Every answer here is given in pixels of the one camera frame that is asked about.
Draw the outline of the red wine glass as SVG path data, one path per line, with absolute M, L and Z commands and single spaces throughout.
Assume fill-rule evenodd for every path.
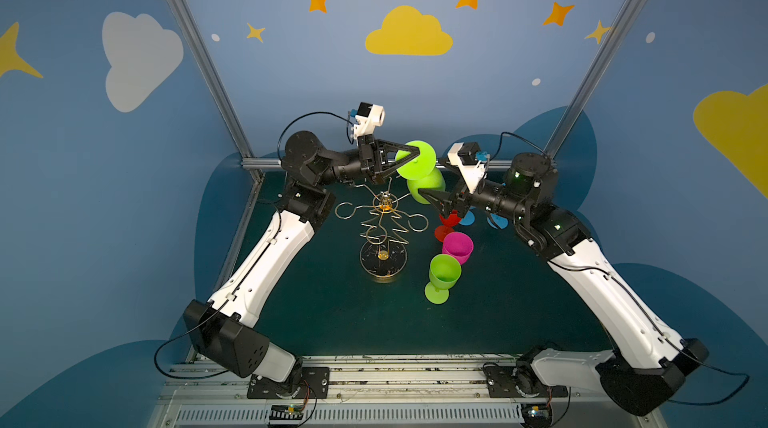
M 434 230 L 435 238 L 443 243 L 446 236 L 454 232 L 454 228 L 461 222 L 461 217 L 453 210 L 447 217 L 439 216 L 440 224 Z

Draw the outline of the green wine glass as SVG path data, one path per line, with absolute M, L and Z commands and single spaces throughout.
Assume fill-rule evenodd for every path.
M 434 148 L 421 140 L 408 142 L 409 146 L 419 148 L 419 156 L 398 168 L 398 174 L 407 180 L 408 190 L 412 197 L 420 204 L 429 205 L 419 189 L 445 190 L 445 180 L 437 168 L 437 155 Z
M 434 256 L 429 265 L 429 282 L 424 288 L 427 300 L 439 305 L 445 303 L 450 296 L 450 289 L 454 287 L 462 274 L 460 263 L 447 254 Z

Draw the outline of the pink wine glass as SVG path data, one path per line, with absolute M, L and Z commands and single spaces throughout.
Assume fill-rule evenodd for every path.
M 451 232 L 443 240 L 442 253 L 455 258 L 464 265 L 474 251 L 474 242 L 470 236 L 461 232 Z

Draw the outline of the green wine glass front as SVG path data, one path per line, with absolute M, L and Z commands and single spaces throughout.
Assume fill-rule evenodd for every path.
M 434 256 L 429 265 L 429 282 L 424 288 L 427 300 L 439 305 L 445 303 L 450 296 L 450 289 L 454 287 L 462 274 L 460 263 L 447 254 Z

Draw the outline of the blue wine glass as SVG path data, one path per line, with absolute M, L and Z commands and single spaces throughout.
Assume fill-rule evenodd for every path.
M 506 218 L 496 214 L 488 214 L 487 222 L 492 228 L 498 230 L 506 229 L 509 226 L 509 221 Z
M 462 226 L 471 226 L 475 222 L 475 215 L 472 210 L 468 211 L 465 216 L 460 220 L 459 224 Z

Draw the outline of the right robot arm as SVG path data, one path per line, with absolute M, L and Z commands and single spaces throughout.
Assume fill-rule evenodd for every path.
M 534 348 L 518 359 L 514 376 L 523 396 L 565 386 L 601 393 L 624 411 L 644 416 L 669 401 L 707 359 L 698 339 L 683 338 L 625 283 L 597 241 L 572 212 L 554 204 L 559 172 L 539 153 L 520 153 L 504 181 L 488 179 L 475 143 L 457 143 L 444 163 L 459 180 L 451 191 L 418 193 L 447 217 L 470 209 L 498 215 L 580 296 L 615 346 L 598 352 Z

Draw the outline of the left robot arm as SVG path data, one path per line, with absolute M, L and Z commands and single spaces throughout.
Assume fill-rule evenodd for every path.
M 292 134 L 281 160 L 287 181 L 264 235 L 228 281 L 207 301 L 191 301 L 183 313 L 195 350 L 241 378 L 297 383 L 297 357 L 255 329 L 269 295 L 327 219 L 335 203 L 329 185 L 382 184 L 415 161 L 434 165 L 436 158 L 416 143 L 378 140 L 371 134 L 346 152 L 326 148 L 310 131 Z

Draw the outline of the right green circuit board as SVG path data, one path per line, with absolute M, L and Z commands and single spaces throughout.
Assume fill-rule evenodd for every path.
M 521 416 L 523 428 L 549 428 L 553 421 L 551 409 L 544 405 L 524 404 Z

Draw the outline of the green circuit board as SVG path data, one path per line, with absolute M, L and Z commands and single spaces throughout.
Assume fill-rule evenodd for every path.
M 268 422 L 271 424 L 299 424 L 305 419 L 305 408 L 299 405 L 271 405 L 268 410 Z
M 523 428 L 549 428 L 553 421 L 551 409 L 544 405 L 524 404 L 521 416 Z

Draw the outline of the left green circuit board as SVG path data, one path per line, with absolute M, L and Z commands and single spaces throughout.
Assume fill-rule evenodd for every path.
M 271 424 L 299 424 L 305 419 L 305 408 L 299 405 L 271 405 L 268 410 L 268 422 Z

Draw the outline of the metal base rail platform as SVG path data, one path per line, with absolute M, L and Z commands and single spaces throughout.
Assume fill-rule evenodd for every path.
M 550 427 L 663 427 L 659 410 L 631 415 L 601 393 L 568 388 L 567 398 L 491 398 L 481 367 L 509 366 L 502 354 L 308 356 L 328 367 L 326 399 L 248 399 L 251 378 L 213 376 L 201 355 L 172 367 L 151 427 L 522 427 L 521 406 L 551 409 Z M 299 424 L 268 422 L 271 405 L 305 408 Z

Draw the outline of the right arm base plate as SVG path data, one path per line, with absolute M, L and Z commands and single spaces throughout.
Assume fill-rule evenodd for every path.
M 565 386 L 546 386 L 531 370 L 497 363 L 484 363 L 481 367 L 491 398 L 567 398 Z

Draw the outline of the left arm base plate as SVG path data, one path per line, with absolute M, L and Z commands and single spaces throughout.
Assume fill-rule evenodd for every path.
M 246 397 L 248 399 L 326 399 L 330 385 L 328 367 L 302 367 L 294 370 L 283 382 L 252 375 Z

